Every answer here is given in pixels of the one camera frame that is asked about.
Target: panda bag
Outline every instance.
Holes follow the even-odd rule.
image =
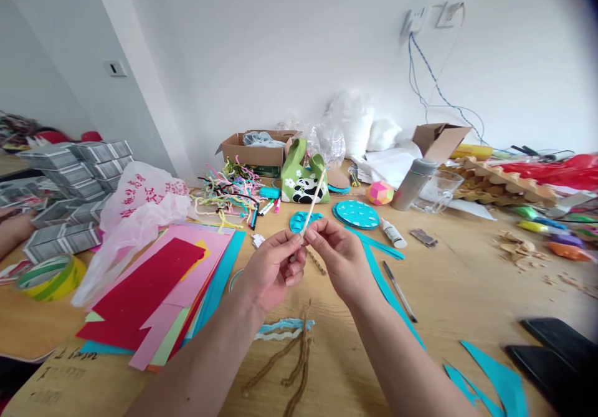
[[[288,151],[287,160],[282,166],[281,198],[283,202],[311,203],[316,192],[318,180],[322,171],[326,170],[326,163],[321,154],[316,153],[310,158],[310,170],[305,169],[301,162],[307,151],[307,140],[297,138]],[[327,175],[316,198],[316,203],[330,202]]]

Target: thermos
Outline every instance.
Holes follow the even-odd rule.
[[[394,193],[391,206],[399,211],[407,211],[439,166],[438,163],[425,158],[416,158],[399,189]]]

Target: blue paper plate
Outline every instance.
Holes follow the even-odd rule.
[[[376,210],[363,202],[355,200],[339,202],[332,211],[339,221],[358,229],[372,230],[380,224],[380,217]]]

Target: hand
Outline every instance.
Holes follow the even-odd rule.
[[[267,314],[303,278],[306,255],[298,234],[289,230],[276,233],[253,254],[239,277],[239,287]]]
[[[336,293],[355,304],[377,290],[361,240],[336,222],[319,219],[310,224],[305,239],[320,254]]]

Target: origami ball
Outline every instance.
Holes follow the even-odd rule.
[[[394,189],[388,183],[374,182],[366,189],[366,197],[374,205],[385,205],[392,200]]]

